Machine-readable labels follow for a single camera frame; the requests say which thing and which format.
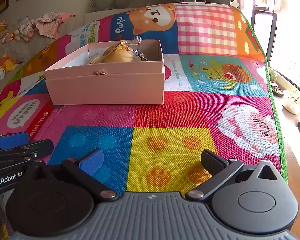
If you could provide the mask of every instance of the metal screw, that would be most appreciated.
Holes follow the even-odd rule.
[[[190,190],[188,192],[188,196],[190,198],[199,199],[199,198],[202,198],[204,196],[204,193],[200,190]]]
[[[113,190],[101,191],[100,196],[103,198],[114,198],[117,195]]]

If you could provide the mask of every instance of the yellow square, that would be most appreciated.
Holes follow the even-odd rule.
[[[133,130],[127,191],[182,195],[211,175],[201,166],[201,152],[217,153],[208,128]]]

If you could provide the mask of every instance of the orange dot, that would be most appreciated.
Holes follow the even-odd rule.
[[[180,102],[180,103],[184,103],[184,102],[188,101],[188,98],[185,95],[180,94],[180,95],[174,96],[173,100]]]
[[[197,185],[205,182],[210,178],[211,175],[201,166],[200,163],[191,167],[188,171],[188,179]]]
[[[146,181],[154,187],[162,187],[169,183],[170,172],[162,167],[156,166],[148,169],[146,174]]]
[[[190,121],[193,119],[193,114],[189,111],[179,111],[177,113],[177,117],[178,119],[182,119],[182,120],[185,120],[185,121]]]
[[[148,113],[148,117],[154,121],[160,121],[164,118],[164,113],[161,110],[153,110]]]
[[[153,136],[147,140],[147,147],[153,151],[162,151],[168,147],[168,142],[164,137]]]
[[[185,148],[191,151],[199,150],[201,148],[201,141],[195,136],[184,137],[182,139],[182,144]]]

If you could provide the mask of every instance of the checkered pattern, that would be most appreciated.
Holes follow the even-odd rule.
[[[176,5],[179,54],[237,55],[229,6]]]

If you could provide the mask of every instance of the white plant pot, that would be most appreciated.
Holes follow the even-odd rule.
[[[300,105],[296,104],[293,102],[288,94],[290,92],[288,90],[283,91],[283,103],[282,105],[284,106],[285,109],[287,109],[290,113],[292,114],[300,114]]]

